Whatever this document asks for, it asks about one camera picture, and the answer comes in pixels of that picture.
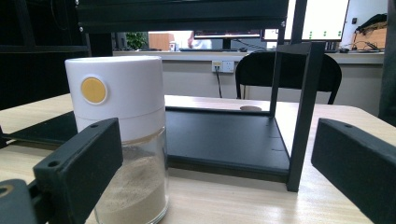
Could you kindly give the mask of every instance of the black tray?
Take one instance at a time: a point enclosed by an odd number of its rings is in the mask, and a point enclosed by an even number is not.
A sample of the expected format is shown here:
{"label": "black tray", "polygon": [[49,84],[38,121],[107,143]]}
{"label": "black tray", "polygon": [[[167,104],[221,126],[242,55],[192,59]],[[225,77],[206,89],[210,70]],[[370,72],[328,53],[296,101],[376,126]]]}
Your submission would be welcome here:
{"label": "black tray", "polygon": [[[61,145],[77,133],[73,112],[8,134]],[[286,182],[289,153],[276,119],[262,112],[166,107],[170,167]]]}

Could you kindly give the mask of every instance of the power socket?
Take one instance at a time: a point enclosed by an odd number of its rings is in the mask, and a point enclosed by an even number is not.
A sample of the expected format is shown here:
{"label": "power socket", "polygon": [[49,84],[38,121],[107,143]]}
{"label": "power socket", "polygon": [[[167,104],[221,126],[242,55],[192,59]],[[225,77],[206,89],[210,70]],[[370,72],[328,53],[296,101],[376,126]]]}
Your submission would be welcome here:
{"label": "power socket", "polygon": [[212,72],[222,72],[222,61],[212,61]]}
{"label": "power socket", "polygon": [[222,72],[223,73],[233,73],[234,62],[223,62]]}

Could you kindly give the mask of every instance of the chair backrest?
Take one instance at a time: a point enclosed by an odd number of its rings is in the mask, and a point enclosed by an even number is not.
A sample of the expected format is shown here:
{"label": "chair backrest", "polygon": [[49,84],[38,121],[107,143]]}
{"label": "chair backrest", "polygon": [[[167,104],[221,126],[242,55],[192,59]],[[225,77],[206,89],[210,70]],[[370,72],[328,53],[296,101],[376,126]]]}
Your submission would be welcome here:
{"label": "chair backrest", "polygon": [[[272,87],[276,53],[274,51],[255,51],[245,56],[235,70],[236,95],[241,99],[240,85]],[[300,90],[303,84],[305,57],[285,54],[280,72],[279,88]],[[342,79],[341,68],[329,55],[323,56],[318,91],[330,92],[329,105],[334,103]]]}

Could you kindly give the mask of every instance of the wooden table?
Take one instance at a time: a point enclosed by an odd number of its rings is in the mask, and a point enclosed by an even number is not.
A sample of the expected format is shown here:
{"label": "wooden table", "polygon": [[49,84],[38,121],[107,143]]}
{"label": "wooden table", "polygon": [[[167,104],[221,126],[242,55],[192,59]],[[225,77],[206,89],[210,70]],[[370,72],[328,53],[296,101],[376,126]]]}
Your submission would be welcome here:
{"label": "wooden table", "polygon": [[[166,96],[167,105],[239,109],[268,102]],[[278,103],[276,120],[286,147],[291,149],[298,105]],[[4,133],[12,133],[73,110],[63,95],[0,111]],[[316,105],[298,193],[285,184],[169,169],[170,203],[161,223],[371,223],[360,210],[311,164],[318,118],[337,119],[396,146],[396,128],[356,107]],[[48,146],[11,143],[0,149],[0,181],[10,178],[31,182],[32,167],[51,153]],[[95,223],[90,216],[87,223]]]}

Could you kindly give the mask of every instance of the computer monitor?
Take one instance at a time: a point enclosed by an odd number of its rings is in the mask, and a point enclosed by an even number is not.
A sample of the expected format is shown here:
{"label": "computer monitor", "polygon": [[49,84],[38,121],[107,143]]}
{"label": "computer monitor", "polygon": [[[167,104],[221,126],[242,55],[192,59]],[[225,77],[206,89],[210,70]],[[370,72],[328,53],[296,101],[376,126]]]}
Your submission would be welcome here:
{"label": "computer monitor", "polygon": [[260,38],[261,30],[196,30],[194,39],[222,39],[222,48],[230,49],[231,40]]}
{"label": "computer monitor", "polygon": [[[285,40],[291,39],[296,0],[289,0]],[[341,42],[349,0],[308,0],[305,12],[303,41]],[[277,30],[262,30],[262,41],[276,41]]]}

